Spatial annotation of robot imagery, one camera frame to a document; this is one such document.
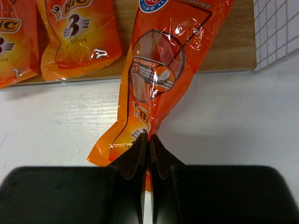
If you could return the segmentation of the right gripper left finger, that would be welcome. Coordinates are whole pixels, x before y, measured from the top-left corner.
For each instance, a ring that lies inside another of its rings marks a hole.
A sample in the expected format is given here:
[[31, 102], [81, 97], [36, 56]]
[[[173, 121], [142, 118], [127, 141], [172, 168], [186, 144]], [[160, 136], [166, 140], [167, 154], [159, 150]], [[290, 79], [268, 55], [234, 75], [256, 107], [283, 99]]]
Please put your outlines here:
[[3, 224], [141, 224], [148, 136], [105, 167], [18, 167], [0, 187]]

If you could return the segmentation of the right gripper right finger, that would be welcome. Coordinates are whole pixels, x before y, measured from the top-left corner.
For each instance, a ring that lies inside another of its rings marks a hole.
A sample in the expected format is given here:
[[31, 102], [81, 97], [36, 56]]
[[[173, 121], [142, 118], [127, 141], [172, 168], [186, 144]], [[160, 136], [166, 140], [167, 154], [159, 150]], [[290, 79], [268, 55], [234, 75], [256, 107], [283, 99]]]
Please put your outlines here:
[[282, 175], [253, 165], [185, 165], [157, 135], [148, 144], [155, 224], [296, 224]]

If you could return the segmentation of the orange razor bag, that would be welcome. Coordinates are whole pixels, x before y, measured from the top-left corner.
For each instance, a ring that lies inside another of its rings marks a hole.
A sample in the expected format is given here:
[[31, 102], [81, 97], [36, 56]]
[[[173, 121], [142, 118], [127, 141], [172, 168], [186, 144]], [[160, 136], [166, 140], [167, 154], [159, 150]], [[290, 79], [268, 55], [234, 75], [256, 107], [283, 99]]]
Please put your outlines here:
[[140, 0], [121, 75], [116, 122], [88, 162], [106, 166], [140, 134], [156, 134], [198, 71], [233, 2]]
[[77, 78], [103, 69], [121, 55], [110, 0], [38, 0], [49, 44], [41, 59], [46, 81]]
[[0, 2], [0, 87], [37, 76], [40, 53], [34, 0]]

